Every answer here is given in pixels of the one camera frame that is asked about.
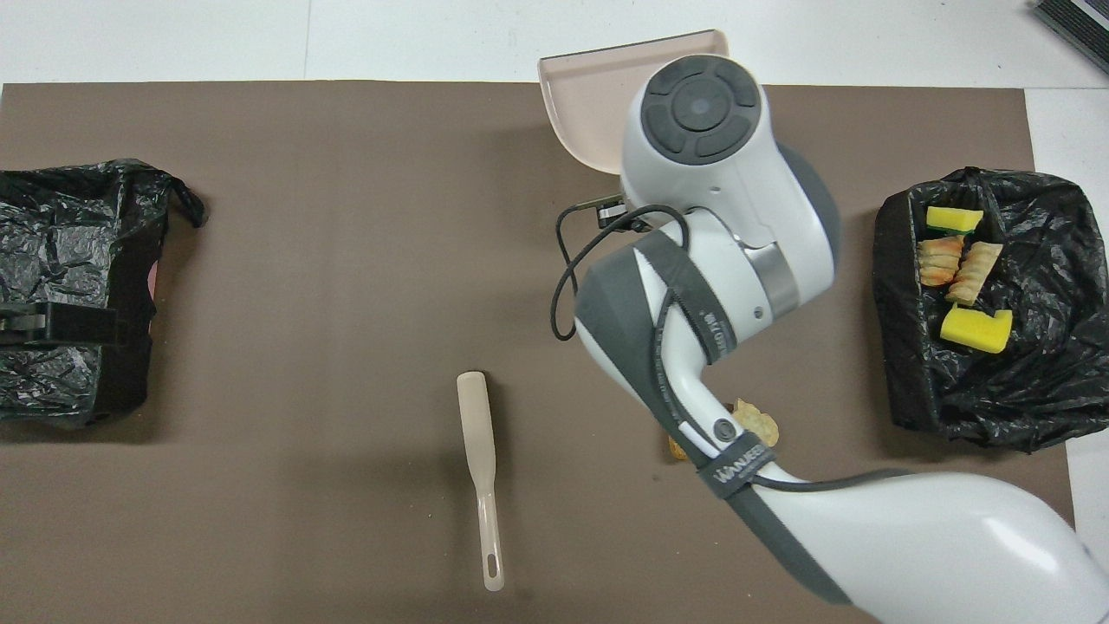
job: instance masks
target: yellow sponge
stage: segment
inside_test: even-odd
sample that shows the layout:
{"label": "yellow sponge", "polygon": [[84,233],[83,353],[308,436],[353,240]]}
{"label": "yellow sponge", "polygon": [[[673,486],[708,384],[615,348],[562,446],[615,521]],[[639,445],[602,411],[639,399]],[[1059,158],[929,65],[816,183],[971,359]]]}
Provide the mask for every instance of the yellow sponge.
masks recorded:
{"label": "yellow sponge", "polygon": [[924,221],[935,229],[969,234],[978,226],[984,214],[986,213],[980,209],[929,205]]}
{"label": "yellow sponge", "polygon": [[944,318],[939,338],[986,354],[1000,354],[1009,342],[1011,330],[1013,309],[998,309],[990,317],[985,311],[966,309],[955,304]]}

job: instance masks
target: dustpan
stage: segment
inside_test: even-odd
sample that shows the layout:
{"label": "dustpan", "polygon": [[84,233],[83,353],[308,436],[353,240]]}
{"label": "dustpan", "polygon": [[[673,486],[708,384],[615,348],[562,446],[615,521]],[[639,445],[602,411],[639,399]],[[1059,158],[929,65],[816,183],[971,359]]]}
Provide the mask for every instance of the dustpan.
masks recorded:
{"label": "dustpan", "polygon": [[539,84],[554,133],[573,157],[620,173],[628,106],[663,65],[690,54],[728,55],[719,30],[539,60]]}

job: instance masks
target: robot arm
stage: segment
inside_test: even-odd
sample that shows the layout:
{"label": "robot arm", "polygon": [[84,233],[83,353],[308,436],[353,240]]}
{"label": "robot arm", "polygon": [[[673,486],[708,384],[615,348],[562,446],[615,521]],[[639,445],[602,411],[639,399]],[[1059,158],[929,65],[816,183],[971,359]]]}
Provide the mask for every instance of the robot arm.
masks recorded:
{"label": "robot arm", "polygon": [[643,215],[653,232],[590,267],[574,319],[590,355],[828,602],[888,623],[1105,622],[1109,577],[1035,497],[960,474],[805,483],[701,382],[832,283],[834,219],[798,171],[737,64],[660,70],[629,114],[621,182],[631,206],[664,204],[684,223]]}

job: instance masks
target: black trash bag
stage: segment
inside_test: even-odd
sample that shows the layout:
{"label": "black trash bag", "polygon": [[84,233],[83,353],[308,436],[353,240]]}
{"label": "black trash bag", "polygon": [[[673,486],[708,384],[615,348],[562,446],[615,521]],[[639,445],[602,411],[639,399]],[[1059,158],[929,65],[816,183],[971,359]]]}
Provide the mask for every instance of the black trash bag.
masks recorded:
{"label": "black trash bag", "polygon": [[0,172],[0,421],[77,429],[145,401],[171,205],[203,224],[181,180],[138,160]]}
{"label": "black trash bag", "polygon": [[[975,304],[1011,309],[1005,350],[939,338],[946,287],[922,286],[929,205],[983,209],[968,238],[1005,246]],[[1081,188],[1060,177],[967,167],[886,200],[874,300],[895,424],[1030,453],[1109,426],[1106,254]]]}

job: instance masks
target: white table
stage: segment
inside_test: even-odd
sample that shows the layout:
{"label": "white table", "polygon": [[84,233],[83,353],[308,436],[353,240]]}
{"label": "white table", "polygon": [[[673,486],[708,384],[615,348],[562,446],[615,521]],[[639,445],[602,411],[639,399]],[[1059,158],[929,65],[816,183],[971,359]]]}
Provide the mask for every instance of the white table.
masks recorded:
{"label": "white table", "polygon": [[[2,0],[0,85],[535,81],[545,55],[709,28],[772,84],[1025,89],[1037,167],[1109,232],[1109,75],[1021,0]],[[1067,453],[1078,532],[1109,569],[1109,432]]]}

